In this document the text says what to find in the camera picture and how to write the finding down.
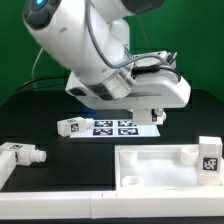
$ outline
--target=green backdrop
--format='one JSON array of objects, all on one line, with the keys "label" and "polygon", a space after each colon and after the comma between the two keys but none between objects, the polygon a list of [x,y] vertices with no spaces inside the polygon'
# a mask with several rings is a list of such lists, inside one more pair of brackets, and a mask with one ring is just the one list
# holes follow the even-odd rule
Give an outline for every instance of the green backdrop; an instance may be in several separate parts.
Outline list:
[{"label": "green backdrop", "polygon": [[[0,1],[0,102],[31,79],[40,50],[23,25],[24,2]],[[192,87],[208,90],[224,101],[223,0],[166,0],[163,7],[127,21],[132,53],[177,51],[178,71]],[[65,73],[68,72],[44,53],[36,77]]]}]

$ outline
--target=black table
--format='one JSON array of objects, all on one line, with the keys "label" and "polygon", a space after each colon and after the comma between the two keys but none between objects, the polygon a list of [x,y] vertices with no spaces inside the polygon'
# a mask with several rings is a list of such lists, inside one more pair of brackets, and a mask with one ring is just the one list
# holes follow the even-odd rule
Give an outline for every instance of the black table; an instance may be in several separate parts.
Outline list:
[{"label": "black table", "polygon": [[[35,144],[47,161],[17,167],[2,192],[114,190],[115,145],[198,144],[199,136],[224,140],[224,104],[203,90],[193,90],[182,109],[167,109],[161,137],[70,139],[56,123],[73,117],[131,119],[125,110],[93,111],[62,91],[25,92],[0,108],[0,144]],[[224,217],[7,221],[7,223],[222,223]]]}]

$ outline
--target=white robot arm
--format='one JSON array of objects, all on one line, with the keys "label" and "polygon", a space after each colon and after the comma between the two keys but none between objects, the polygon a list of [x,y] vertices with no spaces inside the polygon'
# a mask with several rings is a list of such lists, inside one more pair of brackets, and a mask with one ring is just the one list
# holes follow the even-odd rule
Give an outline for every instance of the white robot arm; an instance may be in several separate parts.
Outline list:
[{"label": "white robot arm", "polygon": [[165,0],[26,0],[24,22],[71,75],[66,91],[93,109],[133,109],[136,124],[162,123],[163,108],[184,107],[190,87],[166,51],[131,55],[121,18]]}]

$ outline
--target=white cylinder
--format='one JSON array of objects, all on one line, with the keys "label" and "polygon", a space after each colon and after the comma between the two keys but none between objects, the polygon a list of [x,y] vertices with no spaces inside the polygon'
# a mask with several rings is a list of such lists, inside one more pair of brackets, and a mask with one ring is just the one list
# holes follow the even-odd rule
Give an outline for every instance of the white cylinder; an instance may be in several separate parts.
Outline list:
[{"label": "white cylinder", "polygon": [[121,166],[136,166],[138,160],[137,150],[132,148],[124,148],[120,150],[120,165]]},{"label": "white cylinder", "polygon": [[181,149],[180,162],[185,166],[194,166],[198,161],[197,147],[186,146]]},{"label": "white cylinder", "polygon": [[32,150],[30,154],[30,160],[32,162],[42,163],[45,162],[47,158],[47,153],[45,151]]}]

